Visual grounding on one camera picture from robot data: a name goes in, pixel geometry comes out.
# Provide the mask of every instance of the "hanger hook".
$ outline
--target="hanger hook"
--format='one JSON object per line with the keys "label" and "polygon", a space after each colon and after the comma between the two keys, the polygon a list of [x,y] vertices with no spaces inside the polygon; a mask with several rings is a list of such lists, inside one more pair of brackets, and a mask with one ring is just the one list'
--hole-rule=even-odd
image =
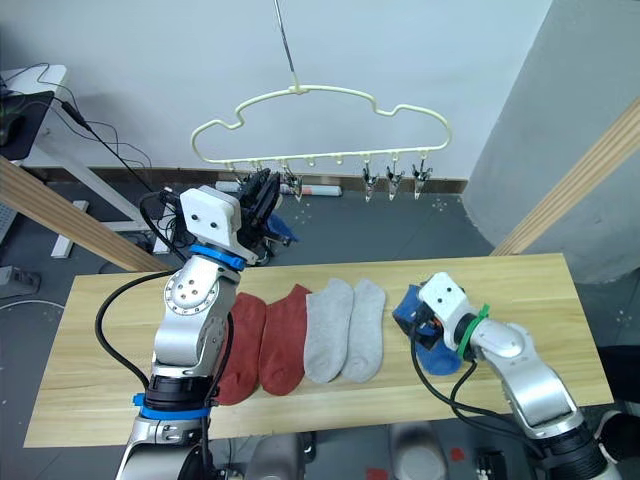
{"label": "hanger hook", "polygon": [[280,33],[282,34],[282,45],[284,45],[284,51],[287,54],[287,60],[289,60],[289,70],[293,76],[293,87],[296,93],[302,93],[300,89],[300,82],[298,81],[298,75],[293,68],[293,59],[291,58],[291,51],[289,50],[289,44],[287,43],[287,34],[284,32],[284,22],[282,21],[282,14],[280,13],[280,4],[278,0],[273,0],[273,5],[276,8],[276,17],[278,17],[278,26],[280,27]]}

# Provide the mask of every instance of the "gray pillar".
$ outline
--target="gray pillar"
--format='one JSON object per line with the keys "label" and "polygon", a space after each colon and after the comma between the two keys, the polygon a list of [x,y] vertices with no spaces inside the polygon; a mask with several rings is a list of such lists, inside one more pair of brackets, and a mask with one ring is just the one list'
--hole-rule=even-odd
{"label": "gray pillar", "polygon": [[[640,2],[555,0],[463,195],[480,232],[500,243],[638,95]],[[525,253],[546,252],[577,282],[640,267],[639,153]]]}

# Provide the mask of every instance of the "black cable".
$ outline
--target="black cable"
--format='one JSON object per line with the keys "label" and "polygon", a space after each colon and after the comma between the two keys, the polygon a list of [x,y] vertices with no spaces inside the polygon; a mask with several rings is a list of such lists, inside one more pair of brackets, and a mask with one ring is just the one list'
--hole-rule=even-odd
{"label": "black cable", "polygon": [[[211,406],[211,396],[216,393],[218,389],[218,383],[220,383],[220,378],[222,378],[222,374],[224,373],[224,369],[227,367],[227,363],[229,361],[229,356],[231,355],[231,345],[233,344],[233,316],[231,312],[227,314],[227,344],[224,349],[224,354],[222,355],[222,360],[220,361],[220,366],[218,367],[218,371],[216,375],[213,377],[213,381],[211,382],[211,386],[207,391],[205,398],[205,407]],[[204,469],[204,475],[206,478],[207,472],[209,472],[209,419],[207,417],[202,417],[201,426],[202,426],[202,446],[200,449],[202,450],[202,468]]]}
{"label": "black cable", "polygon": [[134,178],[136,178],[136,180],[138,180],[138,182],[140,182],[140,184],[142,184],[148,191],[152,192],[153,189],[149,186],[149,184],[147,182],[145,182],[126,162],[124,159],[122,159],[120,157],[120,154],[116,151],[114,151],[107,142],[105,142],[92,128],[91,125],[89,125],[89,122],[87,122],[82,114],[80,113],[80,109],[78,107],[78,102],[76,100],[75,95],[73,94],[73,92],[71,91],[71,89],[69,89],[68,87],[65,87],[64,85],[61,85],[59,83],[55,83],[55,82],[47,82],[42,80],[42,77],[47,73],[47,71],[49,70],[49,68],[51,67],[51,65],[47,62],[43,62],[43,63],[36,63],[34,65],[30,65],[29,67],[23,68],[22,70],[20,70],[19,72],[13,74],[11,77],[7,78],[5,81],[9,81],[12,80],[13,78],[17,77],[18,75],[21,75],[22,73],[26,72],[27,70],[30,70],[31,68],[35,68],[35,67],[41,67],[44,66],[45,69],[38,75],[38,78],[36,79],[36,82],[38,83],[42,83],[45,85],[55,85],[56,87],[62,88],[64,89],[66,92],[69,93],[69,95],[71,96],[71,100],[73,101],[73,105],[71,105],[69,102],[63,101],[61,99],[59,99],[58,97],[53,97],[54,100],[57,100],[61,103],[62,105],[62,109],[67,113],[67,115],[69,115],[78,125],[80,125],[81,127],[83,127],[85,130],[87,130],[89,133],[91,133],[98,142],[100,142],[107,150],[109,150],[117,159],[118,161],[120,161],[120,163],[122,163],[122,165],[129,171],[129,173],[131,173],[131,175],[134,176]]}
{"label": "black cable", "polygon": [[418,374],[418,377],[422,381],[422,384],[425,387],[427,387],[427,390],[429,390],[429,392],[434,397],[436,397],[438,400],[440,400],[441,402],[446,403],[449,406],[451,406],[453,404],[457,408],[459,408],[460,410],[465,410],[465,411],[471,412],[471,413],[477,413],[478,415],[486,415],[488,417],[492,417],[492,418],[495,418],[497,420],[500,420],[501,422],[506,422],[509,425],[514,426],[514,428],[517,428],[513,424],[513,422],[511,422],[511,420],[504,418],[502,415],[500,415],[497,412],[494,412],[493,410],[488,410],[486,408],[474,407],[472,405],[467,405],[465,403],[460,403],[460,402],[451,402],[451,400],[448,397],[446,397],[445,395],[440,393],[438,390],[436,390],[436,388],[433,385],[431,385],[431,382],[429,382],[429,379],[424,375],[424,373],[422,373],[422,369],[420,368],[420,364],[418,363],[418,357],[417,357],[417,353],[416,353],[417,327],[418,326],[414,323],[411,326],[411,331],[409,333],[410,345],[411,345],[411,361],[413,362],[413,368],[415,369],[416,373]]}
{"label": "black cable", "polygon": [[165,237],[162,234],[162,232],[158,229],[156,224],[153,223],[153,220],[151,220],[151,217],[149,216],[149,212],[147,211],[146,202],[152,198],[159,198],[159,195],[161,193],[162,192],[145,193],[142,197],[140,197],[140,215],[142,215],[142,219],[144,220],[144,223],[147,224],[147,226],[154,233],[154,235],[158,237],[160,241],[164,243],[167,246],[167,248],[182,261],[182,263],[185,263],[187,261],[187,257],[185,257],[182,254],[182,252],[178,250],[178,248],[167,237]]}
{"label": "black cable", "polygon": [[[453,389],[451,390],[451,396],[449,397],[451,402],[452,402],[452,404],[455,404],[456,395],[458,394],[458,391],[460,390],[460,388],[462,387],[464,382],[466,382],[467,379],[473,374],[473,372],[475,372],[477,367],[478,367],[478,363],[474,360],[471,363],[471,365],[469,366],[469,368],[467,369],[467,371],[464,372],[462,377],[460,377],[460,379],[453,386]],[[485,423],[482,423],[479,419],[469,418],[466,415],[462,414],[462,412],[460,412],[460,410],[458,410],[458,408],[455,407],[454,405],[451,406],[451,410],[453,411],[453,413],[455,414],[456,417],[458,417],[460,420],[462,420],[467,425],[469,425],[471,427],[474,427],[474,428],[478,428],[480,430],[485,430],[485,431],[487,431],[489,433],[494,433],[496,435],[502,435],[504,437],[508,437],[508,438],[516,440],[516,441],[518,441],[520,443],[523,443],[526,447],[531,449],[538,458],[542,458],[542,451],[538,448],[538,446],[531,439],[529,439],[526,436],[524,436],[519,431],[519,429],[518,429],[518,431],[513,431],[513,430],[506,430],[504,428],[494,427],[492,425],[487,425]]]}
{"label": "black cable", "polygon": [[13,80],[17,76],[22,75],[27,70],[31,70],[32,68],[36,68],[36,67],[45,67],[45,69],[42,72],[40,72],[40,75],[38,75],[38,78],[36,78],[36,82],[42,83],[43,85],[55,85],[58,88],[62,88],[63,90],[65,90],[69,94],[69,96],[71,96],[71,100],[73,101],[73,104],[75,105],[76,110],[78,110],[78,102],[76,101],[76,96],[73,94],[73,92],[71,91],[70,88],[65,87],[64,85],[61,85],[60,83],[46,82],[46,81],[42,80],[42,77],[44,77],[45,73],[47,73],[49,71],[49,69],[51,68],[51,64],[50,63],[47,63],[47,62],[34,63],[33,65],[29,65],[28,67],[23,68],[19,72],[14,73],[9,78],[5,78],[4,80],[5,80],[5,82],[8,82],[9,80]]}
{"label": "black cable", "polygon": [[[447,405],[449,405],[449,407],[451,407],[451,410],[453,411],[453,413],[460,418],[460,420],[462,420],[463,422],[465,422],[466,424],[475,427],[475,428],[479,428],[482,430],[486,430],[486,431],[490,431],[492,433],[496,433],[498,435],[503,435],[509,438],[512,438],[514,440],[517,440],[525,445],[527,445],[529,448],[531,448],[538,456],[541,457],[541,452],[540,449],[527,437],[525,437],[522,433],[518,432],[519,427],[512,422],[511,420],[504,418],[502,415],[500,415],[498,412],[494,412],[493,410],[488,410],[486,408],[479,408],[479,407],[474,407],[472,405],[467,405],[465,403],[461,403],[461,402],[457,402],[455,400],[455,395],[454,398],[448,398],[445,395],[443,395],[441,392],[439,392],[433,385],[431,385],[431,382],[429,382],[429,379],[424,375],[424,373],[422,372],[422,369],[420,368],[420,364],[418,363],[418,357],[416,354],[416,342],[417,342],[417,329],[418,329],[418,325],[416,323],[414,323],[411,326],[411,331],[409,334],[409,338],[410,338],[410,344],[411,344],[411,361],[413,363],[413,368],[415,369],[416,373],[418,374],[418,377],[420,378],[420,380],[422,381],[422,384],[427,388],[427,390],[429,390],[429,392],[436,397],[438,400],[446,403]],[[467,380],[467,378],[469,378],[469,376],[475,371],[475,367],[473,365],[471,365],[469,367],[469,369],[465,372],[465,374],[460,378],[460,380],[458,380],[458,382],[456,383],[456,386],[454,386],[454,389],[452,390],[452,394],[457,393],[458,390],[460,389],[460,387],[462,386],[462,384]],[[479,423],[477,421],[471,420],[469,418],[467,418],[466,416],[462,415],[460,413],[460,410],[464,410],[467,412],[471,412],[471,413],[477,413],[478,415],[486,415],[488,417],[491,418],[495,418],[496,420],[499,420],[501,422],[507,423],[512,429],[516,430],[516,431],[509,431],[509,430],[504,430],[502,428],[498,428],[498,427],[492,427],[489,425],[484,425],[482,423]]]}
{"label": "black cable", "polygon": [[94,131],[93,131],[93,129],[92,129],[91,127],[89,127],[89,128],[88,128],[88,131],[91,133],[91,135],[93,135],[94,137],[96,137],[96,140],[98,140],[98,141],[99,141],[99,142],[104,146],[104,148],[106,148],[107,150],[109,150],[109,151],[113,154],[113,156],[114,156],[114,157],[116,157],[116,158],[120,161],[120,163],[122,163],[122,165],[124,165],[124,167],[125,167],[127,170],[129,170],[129,173],[130,173],[131,175],[133,175],[133,176],[138,180],[138,182],[140,182],[140,184],[141,184],[143,187],[145,187],[145,188],[146,188],[147,190],[149,190],[150,192],[153,192],[153,188],[151,188],[151,186],[150,186],[147,182],[145,182],[145,181],[144,181],[144,179],[143,179],[140,175],[138,175],[138,174],[133,170],[133,168],[131,168],[131,167],[129,166],[129,164],[127,164],[127,162],[125,162],[125,161],[120,157],[120,155],[118,155],[118,154],[116,153],[116,151],[115,151],[113,148],[111,148],[111,147],[109,146],[109,144],[108,144],[108,143],[106,143],[104,140],[102,140],[102,138],[100,138],[100,136],[99,136],[96,132],[94,132]]}
{"label": "black cable", "polygon": [[[54,98],[55,100],[58,100],[58,101],[62,102],[62,100],[60,100],[60,99],[59,99],[59,98],[57,98],[57,97],[53,97],[53,98]],[[34,101],[29,102],[28,104],[26,104],[26,105],[22,106],[22,107],[20,108],[20,111],[19,111],[19,112],[17,112],[17,113],[21,113],[22,111],[24,111],[24,110],[26,110],[27,108],[29,108],[31,105],[43,105],[43,106],[45,106],[46,108],[48,108],[48,109],[49,109],[49,111],[51,111],[51,112],[55,113],[55,114],[56,114],[56,116],[58,117],[58,119],[60,119],[60,121],[61,121],[62,123],[64,123],[64,124],[66,125],[66,127],[67,127],[69,130],[71,130],[71,132],[72,132],[72,133],[74,133],[75,135],[78,135],[79,137],[82,137],[82,138],[84,138],[84,139],[86,139],[86,140],[91,140],[92,142],[99,142],[99,140],[97,140],[97,139],[95,139],[95,138],[87,137],[86,135],[83,135],[82,133],[80,133],[80,132],[78,132],[77,130],[75,130],[71,125],[69,125],[69,123],[64,119],[64,117],[62,117],[62,115],[60,115],[60,112],[58,112],[55,108],[53,108],[51,105],[46,104],[45,102],[41,102],[41,101],[38,101],[38,100],[34,100]],[[115,130],[115,127],[113,127],[113,125],[111,125],[111,124],[107,124],[107,123],[104,123],[104,122],[94,122],[94,121],[91,121],[91,122],[87,122],[87,123],[98,123],[98,124],[104,124],[104,125],[107,125],[107,126],[109,126],[109,127],[112,127],[112,128]],[[114,144],[114,145],[127,145],[128,147],[131,147],[132,149],[137,150],[137,151],[139,151],[140,153],[142,153],[142,154],[147,158],[147,160],[149,160],[149,162],[151,162],[151,159],[149,158],[149,156],[148,156],[146,153],[144,153],[144,152],[143,152],[142,150],[140,150],[139,148],[137,148],[137,147],[135,147],[135,146],[131,145],[130,143],[126,143],[126,142],[118,142],[118,141],[116,141],[116,142],[104,142],[104,143],[106,143],[106,144]],[[125,157],[122,157],[122,156],[120,156],[120,155],[118,155],[118,156],[119,156],[119,159],[120,159],[120,161],[121,161],[121,162],[132,162],[132,163],[137,163],[137,164],[138,164],[142,169],[146,168],[146,167],[144,166],[144,164],[143,164],[142,162],[140,162],[139,160],[132,160],[132,159],[130,159],[130,158],[125,158]]]}
{"label": "black cable", "polygon": [[58,100],[60,102],[60,104],[62,105],[62,110],[65,111],[65,113],[67,115],[69,115],[74,122],[76,122],[78,125],[80,125],[82,128],[84,128],[87,132],[89,132],[91,135],[93,135],[96,140],[98,140],[103,146],[104,148],[106,148],[107,150],[109,150],[109,152],[111,152],[113,154],[114,157],[116,157],[118,159],[118,161],[120,163],[122,163],[122,165],[124,165],[124,167],[129,170],[129,173],[131,173],[131,175],[134,176],[134,178],[136,178],[138,180],[138,182],[140,182],[140,184],[145,187],[148,191],[153,192],[153,189],[149,186],[149,184],[147,182],[144,181],[144,179],[142,179],[142,177],[140,177],[136,172],[133,171],[133,169],[127,164],[127,162],[125,162],[122,158],[120,158],[120,155],[118,155],[118,153],[109,146],[109,144],[107,144],[94,130],[93,128],[91,128],[91,125],[89,125],[87,123],[87,121],[84,119],[84,117],[82,116],[82,114],[76,109],[73,108],[73,105],[71,105],[69,102],[63,102],[62,100],[60,100],[59,98],[53,97],[55,100]]}
{"label": "black cable", "polygon": [[98,309],[98,313],[96,314],[96,322],[94,325],[94,332],[98,343],[102,346],[102,348],[111,355],[117,362],[119,362],[122,366],[131,371],[142,383],[142,386],[146,390],[149,386],[149,379],[147,376],[136,367],[133,363],[131,363],[125,356],[123,356],[120,352],[118,352],[115,348],[111,346],[109,341],[104,336],[104,331],[102,329],[102,322],[104,320],[104,315],[109,308],[109,305],[113,303],[113,301],[118,298],[121,294],[126,292],[132,287],[136,285],[140,285],[141,283],[147,282],[149,280],[154,280],[156,278],[166,277],[168,275],[173,275],[177,270],[168,270],[165,272],[157,272],[152,273],[151,275],[145,275],[144,277],[136,278],[135,280],[130,281],[129,283],[125,283],[121,287],[117,288],[111,295],[107,297],[107,299],[102,303],[100,308]]}
{"label": "black cable", "polygon": [[205,397],[207,400],[211,399],[211,396],[216,394],[216,389],[218,388],[218,383],[220,383],[220,378],[222,378],[222,374],[224,373],[224,369],[227,367],[227,362],[229,361],[229,356],[231,355],[231,344],[233,343],[233,315],[231,312],[227,314],[227,345],[224,349],[224,354],[222,355],[222,360],[220,361],[220,366],[218,367],[218,371],[216,372],[215,377],[213,377],[213,381],[211,382],[211,387],[209,387],[209,391],[207,392],[207,396]]}

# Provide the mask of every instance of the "white hanger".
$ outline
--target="white hanger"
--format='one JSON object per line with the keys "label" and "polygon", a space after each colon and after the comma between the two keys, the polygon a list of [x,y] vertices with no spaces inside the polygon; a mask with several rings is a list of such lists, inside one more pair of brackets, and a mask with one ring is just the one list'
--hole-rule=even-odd
{"label": "white hanger", "polygon": [[[370,95],[366,92],[361,92],[358,90],[351,90],[349,88],[342,87],[333,87],[329,85],[300,85],[298,81],[298,76],[296,75],[295,69],[293,68],[293,60],[291,59],[291,53],[289,51],[289,45],[287,43],[287,37],[284,32],[284,25],[282,22],[282,16],[280,14],[280,6],[278,4],[278,0],[274,0],[276,14],[278,17],[278,24],[280,26],[280,32],[282,33],[282,42],[284,44],[284,49],[287,54],[287,59],[289,60],[289,68],[291,70],[291,74],[293,76],[293,86],[289,87],[287,90],[278,90],[275,92],[266,93],[264,95],[259,95],[257,97],[250,98],[242,102],[235,109],[235,116],[238,119],[236,123],[229,124],[222,119],[214,119],[203,125],[200,125],[196,128],[191,134],[191,147],[193,151],[196,153],[201,160],[205,162],[213,163],[213,164],[222,164],[229,167],[231,170],[235,169],[236,163],[249,163],[254,167],[260,168],[263,162],[268,161],[276,161],[280,162],[281,165],[287,166],[287,162],[290,160],[305,160],[309,166],[315,166],[315,162],[318,159],[333,159],[338,165],[341,165],[345,158],[348,157],[359,157],[361,158],[365,164],[368,164],[373,155],[383,155],[389,154],[392,156],[393,161],[396,162],[399,155],[401,153],[420,153],[421,158],[425,158],[428,152],[441,150],[449,145],[451,141],[451,127],[449,126],[449,122],[447,119],[434,110],[430,110],[424,107],[418,107],[416,105],[408,105],[408,104],[399,104],[396,105],[393,110],[386,111],[382,110],[378,107],[378,101],[373,95]],[[197,146],[197,138],[198,136],[207,130],[208,128],[215,127],[218,125],[223,126],[227,130],[236,130],[242,127],[245,124],[245,119],[242,115],[242,111],[245,108],[250,107],[251,105],[255,105],[256,103],[263,102],[265,100],[270,100],[272,98],[283,97],[286,95],[303,95],[305,93],[311,91],[322,91],[322,92],[335,92],[342,93],[346,95],[353,95],[356,97],[361,97],[368,100],[371,103],[371,107],[373,112],[382,115],[385,117],[393,117],[401,110],[410,110],[417,113],[422,113],[424,115],[429,115],[431,117],[436,118],[446,129],[447,138],[440,145],[435,146],[420,146],[420,147],[404,147],[404,148],[388,148],[381,150],[361,150],[361,151],[353,151],[353,152],[331,152],[331,153],[313,153],[313,154],[299,154],[299,155],[271,155],[267,157],[247,157],[247,158],[231,158],[231,159],[214,159],[205,157]]]}

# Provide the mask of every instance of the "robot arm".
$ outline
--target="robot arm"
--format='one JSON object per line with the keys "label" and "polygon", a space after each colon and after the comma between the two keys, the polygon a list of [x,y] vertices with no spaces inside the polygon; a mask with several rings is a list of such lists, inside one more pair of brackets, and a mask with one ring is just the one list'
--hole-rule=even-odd
{"label": "robot arm", "polygon": [[620,478],[558,374],[538,356],[525,328],[488,318],[488,308],[472,307],[444,272],[431,277],[418,296],[427,306],[427,316],[441,325],[445,345],[465,360],[486,360],[502,380],[516,422],[544,452],[545,458],[536,463],[551,478]]}
{"label": "robot arm", "polygon": [[216,478],[207,430],[233,340],[229,312],[240,272],[258,259],[253,249],[265,237],[288,243],[268,226],[279,189],[279,175],[262,170],[246,180],[240,198],[206,186],[180,196],[187,229],[199,245],[164,288],[151,379],[144,394],[134,397],[140,412],[118,480]]}

